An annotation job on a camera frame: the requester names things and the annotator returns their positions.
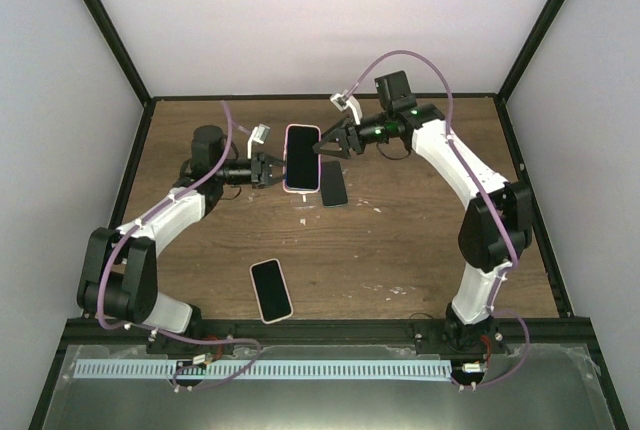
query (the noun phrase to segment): smartphone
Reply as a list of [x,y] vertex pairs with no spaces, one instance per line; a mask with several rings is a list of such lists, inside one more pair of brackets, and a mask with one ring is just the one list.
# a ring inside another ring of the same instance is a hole
[[293,306],[280,262],[275,258],[266,260],[252,265],[250,271],[260,319],[269,324],[293,315]]
[[322,163],[320,193],[322,194],[322,204],[325,207],[340,207],[349,201],[340,162],[334,160]]
[[313,146],[320,141],[320,129],[292,124],[284,141],[284,189],[290,193],[312,193],[320,189],[320,155]]

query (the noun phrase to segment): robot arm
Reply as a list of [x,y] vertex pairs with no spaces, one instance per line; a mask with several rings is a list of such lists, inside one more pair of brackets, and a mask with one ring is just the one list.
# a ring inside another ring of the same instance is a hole
[[[314,149],[317,153],[349,158],[350,150],[361,154],[370,143],[388,143],[400,138],[408,151],[427,160],[456,192],[466,213],[458,245],[466,260],[457,295],[447,308],[447,333],[457,347],[477,342],[478,332],[488,327],[489,304],[505,270],[511,266],[508,250],[478,188],[449,146],[455,146],[479,178],[501,218],[518,256],[531,244],[531,191],[520,182],[509,183],[485,165],[453,132],[447,137],[444,115],[433,105],[418,105],[406,74],[396,72],[375,80],[383,113],[355,118],[359,105],[334,96],[334,104],[354,114],[331,127]],[[337,142],[340,150],[325,149]]]
[[[251,139],[262,143],[267,132],[267,127],[256,127]],[[92,233],[78,286],[77,301],[81,308],[90,313],[97,311],[98,288],[113,247],[133,227],[137,227],[116,260],[116,264],[126,263],[124,272],[111,272],[109,275],[104,298],[105,314],[173,333],[190,330],[190,334],[197,334],[199,309],[158,292],[157,257],[182,231],[213,210],[222,197],[225,184],[265,188],[283,179],[282,175],[273,175],[273,167],[284,165],[282,160],[256,153],[247,159],[227,160],[202,185],[177,198],[195,181],[207,175],[220,160],[223,139],[219,127],[196,129],[191,143],[191,158],[183,164],[180,178],[168,196],[132,222],[116,229],[99,228]],[[146,221],[144,217],[159,205],[166,206]]]

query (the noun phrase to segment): black metal frame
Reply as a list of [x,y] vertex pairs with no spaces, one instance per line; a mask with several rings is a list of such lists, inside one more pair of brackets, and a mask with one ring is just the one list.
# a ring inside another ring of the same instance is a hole
[[[531,30],[522,50],[511,68],[499,93],[492,92],[458,94],[457,98],[490,97],[493,98],[509,152],[520,180],[531,184],[526,165],[522,159],[518,141],[507,110],[507,101],[518,81],[524,74],[535,51],[542,42],[555,16],[565,0],[547,0],[540,16]],[[115,228],[122,223],[122,218],[129,200],[131,188],[135,179],[144,143],[151,125],[151,119],[156,103],[162,100],[249,100],[249,99],[317,99],[328,98],[329,95],[251,95],[251,96],[164,96],[151,98],[138,74],[124,44],[111,22],[100,0],[84,0],[93,15],[96,24],[105,40],[113,51],[122,71],[129,80],[133,90],[140,99],[144,111],[136,133],[133,149],[125,169],[125,175],[120,186],[116,204],[110,221],[110,227]],[[444,94],[421,94],[421,98],[442,98]],[[375,94],[362,94],[359,98],[377,98]],[[598,341],[588,318],[574,317],[567,291],[558,269],[549,235],[544,226],[540,208],[534,196],[534,232],[545,265],[551,290],[556,302],[560,318],[527,319],[533,343],[583,343],[591,354],[594,362],[600,366],[599,375],[605,398],[607,399],[611,415],[616,428],[628,428],[620,402],[611,382],[605,361],[602,357]],[[497,320],[500,332],[510,343],[523,341],[520,325],[515,320]],[[257,338],[266,345],[318,345],[318,344],[408,344],[415,345],[419,353],[439,352],[443,357],[455,357],[442,350],[441,343],[416,340],[416,334],[433,333],[441,320],[338,320],[338,321],[285,321],[278,325],[265,326],[259,321],[218,321],[205,320],[207,331],[216,335],[232,334],[235,337]],[[93,320],[68,320],[60,345],[55,354],[46,384],[42,391],[30,428],[38,429],[44,424],[47,409],[51,401],[58,374],[69,345],[146,345],[147,332],[133,328],[107,332],[100,328]],[[166,353],[180,352],[184,347],[168,345],[162,351]]]

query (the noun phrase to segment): gray wall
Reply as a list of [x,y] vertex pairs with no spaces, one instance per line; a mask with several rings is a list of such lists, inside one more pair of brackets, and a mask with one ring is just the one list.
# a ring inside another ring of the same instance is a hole
[[[398,48],[433,59],[458,92],[497,91],[545,2],[103,1],[152,95],[334,93]],[[414,90],[442,91],[408,57],[375,75],[399,69]]]
[[81,0],[0,0],[0,427],[27,428],[141,114]]
[[640,0],[567,0],[509,102],[576,313],[640,428]]

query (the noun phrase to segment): wooden table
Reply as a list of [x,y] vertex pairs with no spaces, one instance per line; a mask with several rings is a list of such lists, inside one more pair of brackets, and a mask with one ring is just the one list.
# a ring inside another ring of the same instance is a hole
[[[446,102],[430,101],[446,109]],[[381,111],[376,100],[361,103],[365,115]],[[326,129],[340,118],[326,100],[230,105],[241,125],[271,127],[262,150],[276,156],[282,155],[289,123]],[[206,124],[226,128],[219,102],[158,102],[125,221],[166,195],[190,156],[194,129]],[[458,99],[454,128],[490,167],[515,179],[491,99]],[[244,156],[247,136],[235,132],[233,139]],[[403,152],[399,142],[385,150]],[[199,306],[206,318],[258,318],[249,266],[275,257],[291,292],[293,318],[406,318],[414,312],[442,317],[464,268],[457,245],[464,211],[453,190],[416,155],[392,162],[370,146],[341,162],[347,206],[324,208],[317,194],[303,202],[281,185],[244,188],[165,249],[158,262],[160,290]],[[236,191],[226,189],[225,196]],[[535,242],[496,305],[526,317],[557,316]]]

